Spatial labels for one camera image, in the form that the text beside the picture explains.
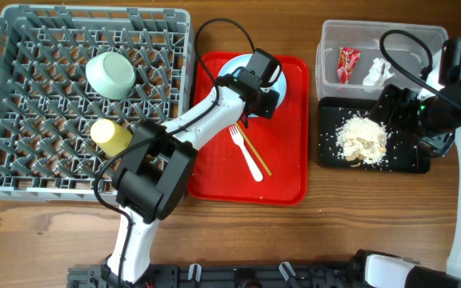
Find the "wooden chopstick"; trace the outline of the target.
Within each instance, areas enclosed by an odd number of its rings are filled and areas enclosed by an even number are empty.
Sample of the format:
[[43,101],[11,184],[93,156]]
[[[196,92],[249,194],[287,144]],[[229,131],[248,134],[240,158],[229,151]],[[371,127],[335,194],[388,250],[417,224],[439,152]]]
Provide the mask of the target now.
[[257,160],[260,162],[260,164],[262,165],[263,169],[267,172],[268,176],[272,176],[272,172],[270,170],[270,168],[268,167],[268,165],[264,162],[262,156],[259,154],[259,152],[255,149],[255,146],[253,145],[253,143],[250,141],[250,139],[247,137],[247,135],[245,134],[244,130],[242,129],[242,127],[236,122],[235,123],[235,126],[236,128],[238,129],[239,133],[243,136],[243,139],[245,141],[245,143],[251,148],[253,154],[255,155],[255,157],[257,158]]

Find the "white plastic fork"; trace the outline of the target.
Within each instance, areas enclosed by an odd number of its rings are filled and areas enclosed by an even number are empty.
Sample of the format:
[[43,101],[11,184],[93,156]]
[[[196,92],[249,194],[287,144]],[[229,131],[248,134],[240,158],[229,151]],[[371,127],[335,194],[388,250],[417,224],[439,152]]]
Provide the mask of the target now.
[[243,157],[247,163],[249,171],[251,172],[252,178],[256,182],[261,182],[263,180],[263,174],[260,171],[258,165],[255,163],[255,160],[251,157],[249,151],[247,150],[244,143],[244,137],[239,132],[236,125],[229,126],[229,131],[232,141],[242,151]]

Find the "white tissue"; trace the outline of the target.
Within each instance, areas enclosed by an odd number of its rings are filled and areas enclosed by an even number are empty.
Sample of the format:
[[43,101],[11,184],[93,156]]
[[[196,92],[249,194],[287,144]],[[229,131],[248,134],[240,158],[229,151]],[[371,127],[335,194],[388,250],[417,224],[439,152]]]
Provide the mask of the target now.
[[368,75],[363,79],[364,86],[383,86],[386,80],[395,76],[390,71],[391,63],[384,58],[375,58],[373,65],[369,69]]

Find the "light blue round plate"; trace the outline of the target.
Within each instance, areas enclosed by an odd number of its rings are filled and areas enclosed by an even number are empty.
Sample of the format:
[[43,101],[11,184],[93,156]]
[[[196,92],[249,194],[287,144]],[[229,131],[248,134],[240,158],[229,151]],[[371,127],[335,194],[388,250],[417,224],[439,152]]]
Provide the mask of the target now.
[[280,97],[276,109],[287,92],[287,80],[280,61],[264,50],[232,58],[218,72],[217,83],[235,92],[241,100],[249,102],[258,90],[275,90]]

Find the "rice and nut scraps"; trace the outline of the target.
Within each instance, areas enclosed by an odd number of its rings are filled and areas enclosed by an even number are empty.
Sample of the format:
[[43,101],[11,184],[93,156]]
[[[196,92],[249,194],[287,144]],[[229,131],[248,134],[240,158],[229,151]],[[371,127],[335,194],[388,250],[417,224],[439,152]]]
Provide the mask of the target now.
[[354,114],[344,120],[327,135],[333,140],[328,151],[337,160],[348,162],[351,167],[379,166],[387,156],[387,140],[390,133],[382,124]]

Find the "red snack wrapper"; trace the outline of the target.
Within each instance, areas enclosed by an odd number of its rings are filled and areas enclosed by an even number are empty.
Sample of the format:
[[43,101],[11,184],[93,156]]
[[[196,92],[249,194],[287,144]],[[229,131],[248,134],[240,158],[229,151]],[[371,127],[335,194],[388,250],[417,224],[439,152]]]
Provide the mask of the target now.
[[337,75],[340,84],[347,84],[356,63],[360,59],[361,51],[350,47],[341,47],[337,65]]

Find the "green bowl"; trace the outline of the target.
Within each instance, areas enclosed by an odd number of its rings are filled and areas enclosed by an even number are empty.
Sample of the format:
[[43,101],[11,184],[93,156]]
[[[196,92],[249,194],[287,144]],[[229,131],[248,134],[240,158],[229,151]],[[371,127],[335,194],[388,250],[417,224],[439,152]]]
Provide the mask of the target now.
[[135,68],[125,56],[104,52],[86,64],[86,79],[102,97],[119,101],[135,84]]

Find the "yellow plastic cup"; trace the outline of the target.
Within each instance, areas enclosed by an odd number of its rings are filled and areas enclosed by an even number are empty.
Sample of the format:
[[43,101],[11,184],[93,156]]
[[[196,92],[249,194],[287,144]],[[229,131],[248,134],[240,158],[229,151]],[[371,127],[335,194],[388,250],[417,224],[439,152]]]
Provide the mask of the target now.
[[90,137],[108,156],[114,157],[131,142],[132,133],[109,119],[99,119],[90,128]]

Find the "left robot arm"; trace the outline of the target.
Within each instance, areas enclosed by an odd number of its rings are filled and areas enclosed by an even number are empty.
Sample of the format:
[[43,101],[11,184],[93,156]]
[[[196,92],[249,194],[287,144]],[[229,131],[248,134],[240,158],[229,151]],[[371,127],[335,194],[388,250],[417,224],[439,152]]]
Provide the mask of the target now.
[[282,72],[277,58],[256,49],[244,66],[213,78],[208,95],[182,116],[140,124],[130,145],[111,159],[118,166],[112,186],[122,220],[105,264],[112,286],[132,287],[148,270],[158,224],[186,193],[198,152],[240,118],[272,118],[280,96],[272,86]]

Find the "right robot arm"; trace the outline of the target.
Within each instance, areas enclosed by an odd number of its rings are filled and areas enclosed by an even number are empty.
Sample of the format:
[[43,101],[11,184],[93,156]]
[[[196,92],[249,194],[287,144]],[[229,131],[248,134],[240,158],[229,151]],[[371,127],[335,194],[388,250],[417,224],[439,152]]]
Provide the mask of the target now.
[[401,74],[431,93],[419,100],[409,89],[386,86],[371,112],[371,120],[407,132],[428,147],[429,154],[441,153],[442,145],[432,139],[448,135],[459,156],[459,196],[457,223],[450,255],[444,272],[429,269],[401,257],[360,250],[351,260],[348,281],[371,287],[461,287],[461,38],[443,43],[439,63],[439,84],[427,84],[431,66],[414,76],[401,67],[388,53],[384,42],[392,33],[385,32],[379,41],[383,57]]

